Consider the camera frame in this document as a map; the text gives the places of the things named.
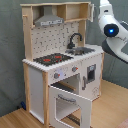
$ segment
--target pegboard backsplash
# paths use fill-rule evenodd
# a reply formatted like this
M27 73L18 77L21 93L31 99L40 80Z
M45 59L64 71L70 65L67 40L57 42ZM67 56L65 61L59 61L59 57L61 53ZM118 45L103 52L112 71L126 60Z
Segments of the pegboard backsplash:
M64 23L45 27L34 28L31 31L33 59L50 53L66 50L70 37L78 33L79 22ZM78 46L78 36L73 38L73 43Z

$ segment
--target knob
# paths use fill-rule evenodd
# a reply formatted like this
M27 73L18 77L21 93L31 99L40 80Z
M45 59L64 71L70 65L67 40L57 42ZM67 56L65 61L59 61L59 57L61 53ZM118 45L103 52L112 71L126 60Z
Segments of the knob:
M55 79L58 79L59 76L60 76L60 74L58 74L58 73L55 73L55 74L54 74L54 78L55 78Z
M72 71L75 72L78 68L77 67L73 67Z

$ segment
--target wooden play kitchen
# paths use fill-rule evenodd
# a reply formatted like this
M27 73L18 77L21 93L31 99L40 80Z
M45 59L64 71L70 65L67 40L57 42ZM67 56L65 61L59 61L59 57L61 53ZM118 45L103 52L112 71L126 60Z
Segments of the wooden play kitchen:
M101 95L104 53L85 44L90 2L22 4L27 111L46 128L90 128L92 101ZM81 110L81 119L72 113Z

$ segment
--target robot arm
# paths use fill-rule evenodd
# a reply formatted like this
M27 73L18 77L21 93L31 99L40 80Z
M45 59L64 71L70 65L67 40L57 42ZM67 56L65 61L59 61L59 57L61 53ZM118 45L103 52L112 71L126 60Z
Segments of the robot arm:
M102 44L103 50L128 63L128 55L121 52L128 42L128 24L119 23L114 18L112 5L108 0L100 1L99 26L101 32L107 37Z

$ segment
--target sink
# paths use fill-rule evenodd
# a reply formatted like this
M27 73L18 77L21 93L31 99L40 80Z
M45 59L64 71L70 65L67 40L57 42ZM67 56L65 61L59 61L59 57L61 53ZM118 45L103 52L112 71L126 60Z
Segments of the sink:
M66 50L65 53L78 56L78 55L85 55L87 53L94 52L94 51L95 51L94 49L90 49L90 48L77 47L77 48L73 48L73 49L68 49L68 50Z

